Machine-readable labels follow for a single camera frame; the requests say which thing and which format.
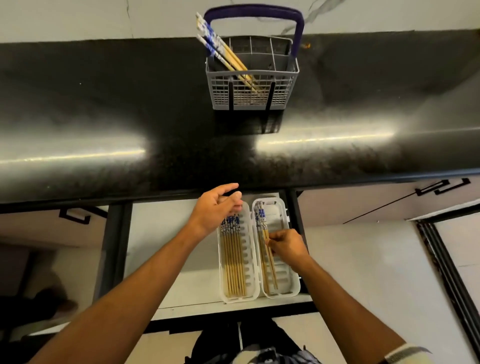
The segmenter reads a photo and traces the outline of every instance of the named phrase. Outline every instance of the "basket handle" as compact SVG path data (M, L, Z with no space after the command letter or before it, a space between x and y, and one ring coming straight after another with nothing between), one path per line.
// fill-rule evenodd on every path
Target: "basket handle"
M295 35L293 37L291 56L297 57L300 48L301 35L305 23L300 11L286 6L266 5L266 4L236 4L218 6L208 9L205 12L204 19L210 24L212 20L224 18L242 18L242 17L263 17L293 20L297 23Z

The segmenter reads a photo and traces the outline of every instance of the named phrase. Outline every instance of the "countertop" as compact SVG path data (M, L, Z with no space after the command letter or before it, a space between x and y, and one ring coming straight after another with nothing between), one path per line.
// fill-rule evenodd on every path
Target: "countertop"
M302 41L270 113L213 111L194 38L0 44L0 204L480 173L478 31Z

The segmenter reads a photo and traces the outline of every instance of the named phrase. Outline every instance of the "forearm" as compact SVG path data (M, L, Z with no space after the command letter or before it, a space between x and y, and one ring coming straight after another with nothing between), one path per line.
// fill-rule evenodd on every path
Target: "forearm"
M138 270L81 313L31 363L123 363L202 239L183 228Z
M351 297L312 258L299 272L348 364L376 364L405 341Z

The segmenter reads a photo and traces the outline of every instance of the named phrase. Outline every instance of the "gray plastic basket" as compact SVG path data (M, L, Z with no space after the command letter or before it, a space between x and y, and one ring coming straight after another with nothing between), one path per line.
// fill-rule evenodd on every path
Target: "gray plastic basket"
M299 74L297 53L303 17L295 9L263 4L228 5L209 9L204 19L261 16L297 22L294 40L270 36L224 39L247 71L225 71L214 57L206 59L206 75L215 110L283 110ZM242 81L250 80L248 85Z

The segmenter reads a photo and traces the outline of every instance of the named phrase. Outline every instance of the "sleeve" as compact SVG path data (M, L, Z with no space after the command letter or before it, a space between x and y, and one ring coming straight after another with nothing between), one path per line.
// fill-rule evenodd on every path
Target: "sleeve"
M379 364L432 364L432 353L428 349L404 344L389 353Z

